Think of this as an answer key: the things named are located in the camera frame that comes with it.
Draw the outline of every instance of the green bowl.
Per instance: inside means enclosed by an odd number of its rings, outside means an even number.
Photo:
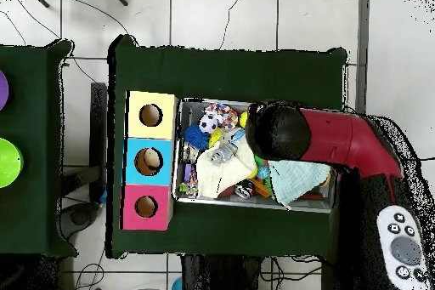
[[[0,188],[11,185],[23,168],[23,156],[18,148],[0,138]]]

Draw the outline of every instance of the purple lid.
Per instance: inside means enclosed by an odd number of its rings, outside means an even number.
[[[6,105],[9,96],[8,80],[0,71],[0,110]]]

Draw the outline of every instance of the pink box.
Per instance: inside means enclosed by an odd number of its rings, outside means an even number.
[[[134,185],[125,187],[122,210],[123,230],[166,230],[172,217],[170,186]],[[142,196],[150,196],[157,204],[152,217],[144,218],[136,212],[136,202]]]

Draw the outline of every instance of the stacked cubes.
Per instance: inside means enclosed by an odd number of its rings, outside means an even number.
[[[171,94],[126,92],[120,217],[123,230],[166,230],[171,220],[177,103]]]

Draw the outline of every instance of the dark green table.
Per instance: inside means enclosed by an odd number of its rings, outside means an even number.
[[[125,92],[179,99],[285,99],[340,110],[346,58],[342,48],[328,53],[141,48],[130,36],[119,36],[109,49],[107,253],[326,255],[330,224],[324,213],[175,202],[167,231],[119,230]]]
[[[0,253],[76,253],[58,231],[61,192],[60,63],[71,42],[45,48],[0,46],[10,100],[0,111],[0,137],[23,155],[19,178],[0,189]]]

